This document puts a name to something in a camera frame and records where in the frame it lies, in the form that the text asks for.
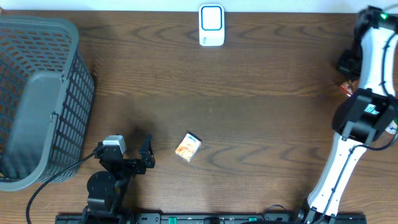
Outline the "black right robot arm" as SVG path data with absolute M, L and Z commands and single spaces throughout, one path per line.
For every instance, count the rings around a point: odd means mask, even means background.
M 347 80 L 358 87 L 336 110 L 332 121 L 332 149 L 315 188 L 300 211 L 298 223 L 365 223 L 362 215 L 344 217 L 338 207 L 345 187 L 359 159 L 367 151 L 382 151 L 371 144 L 397 119 L 397 98 L 393 84 L 397 45 L 397 16 L 368 6 L 358 13 L 354 41 L 336 64 Z

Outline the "small orange box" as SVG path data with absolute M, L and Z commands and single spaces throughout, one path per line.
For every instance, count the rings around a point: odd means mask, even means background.
M 201 147 L 202 141 L 193 133 L 187 133 L 175 150 L 175 154 L 190 162 Z

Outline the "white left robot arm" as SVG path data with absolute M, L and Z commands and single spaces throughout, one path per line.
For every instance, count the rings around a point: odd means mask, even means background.
M 122 204 L 130 180 L 155 166 L 151 140 L 152 136 L 147 135 L 138 159 L 124 158 L 127 147 L 122 135 L 110 135 L 98 143 L 94 157 L 105 170 L 96 172 L 87 182 L 88 205 L 83 210 L 82 223 L 136 222 L 135 215 Z

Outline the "green lid jar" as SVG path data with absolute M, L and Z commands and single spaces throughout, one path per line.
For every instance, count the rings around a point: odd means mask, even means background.
M 390 124 L 385 128 L 385 131 L 389 134 L 395 135 L 397 132 L 397 121 L 391 121 Z

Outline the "red chocolate bar wrapper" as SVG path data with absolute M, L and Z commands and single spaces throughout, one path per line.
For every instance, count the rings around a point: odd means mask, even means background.
M 344 95 L 350 97 L 353 95 L 353 84 L 351 82 L 343 82 L 340 86 L 339 86 L 340 92 L 342 92 Z

